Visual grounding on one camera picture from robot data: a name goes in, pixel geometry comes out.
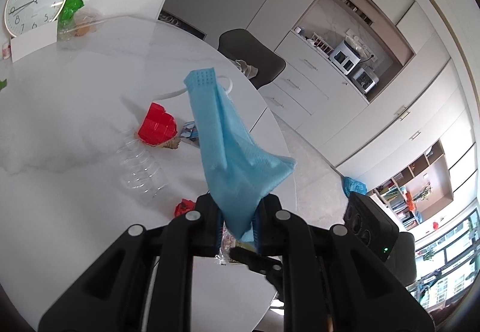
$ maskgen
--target white table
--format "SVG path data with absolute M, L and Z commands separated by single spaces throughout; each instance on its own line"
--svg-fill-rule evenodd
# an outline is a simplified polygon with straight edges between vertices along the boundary
M 131 224 L 167 224 L 181 198 L 207 191 L 196 147 L 152 148 L 169 185 L 150 204 L 120 185 L 115 139 L 138 128 L 155 94 L 184 87 L 190 70 L 215 67 L 260 146 L 288 155 L 258 92 L 205 42 L 164 23 L 132 17 L 45 47 L 11 64 L 0 93 L 0 282 L 26 320 L 42 314 Z M 188 95 L 162 102 L 179 127 L 193 120 Z M 275 191 L 296 206 L 293 176 Z M 245 266 L 195 258 L 192 331 L 250 332 L 274 289 Z

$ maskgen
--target white card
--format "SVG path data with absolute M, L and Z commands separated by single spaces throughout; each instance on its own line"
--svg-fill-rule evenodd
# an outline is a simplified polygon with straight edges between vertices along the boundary
M 44 24 L 10 41 L 11 61 L 15 62 L 35 50 L 57 42 L 57 21 Z

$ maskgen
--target marble backsplash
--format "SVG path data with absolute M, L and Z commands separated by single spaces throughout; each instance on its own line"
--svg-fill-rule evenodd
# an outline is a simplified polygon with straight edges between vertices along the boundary
M 310 37 L 315 32 L 333 48 L 337 47 L 347 30 L 351 29 L 376 55 L 376 62 L 367 61 L 365 65 L 371 66 L 379 77 L 393 63 L 378 42 L 333 0 L 318 0 L 302 18 L 299 26 L 305 29 L 307 36 Z

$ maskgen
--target white elastic strap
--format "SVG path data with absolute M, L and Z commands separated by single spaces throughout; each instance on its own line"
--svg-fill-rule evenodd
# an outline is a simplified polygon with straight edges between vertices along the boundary
M 232 91 L 232 88 L 233 88 L 233 82 L 232 82 L 232 79 L 230 79 L 230 77 L 227 77 L 227 76 L 217 76 L 217 78 L 224 78 L 224 79 L 228 79 L 229 80 L 229 87 L 225 90 L 226 94 L 228 95 L 231 91 Z M 156 101 L 156 100 L 165 100 L 165 99 L 170 99 L 170 98 L 174 98 L 176 96 L 180 96 L 181 94 L 184 94 L 185 92 L 187 92 L 187 88 L 182 88 L 181 90 L 179 91 L 175 91 L 175 92 L 170 92 L 168 94 L 162 94 L 162 95 L 155 95 L 153 97 L 153 101 Z

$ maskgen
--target surgical mask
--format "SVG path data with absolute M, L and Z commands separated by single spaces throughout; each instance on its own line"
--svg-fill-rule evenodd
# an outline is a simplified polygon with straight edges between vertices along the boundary
M 258 147 L 218 84 L 213 68 L 191 71 L 184 83 L 198 130 L 210 195 L 222 211 L 229 231 L 238 240 L 251 242 L 251 219 L 260 200 L 292 174 L 296 162 Z M 227 92 L 231 88 L 230 80 Z M 186 90 L 156 100 L 172 98 Z

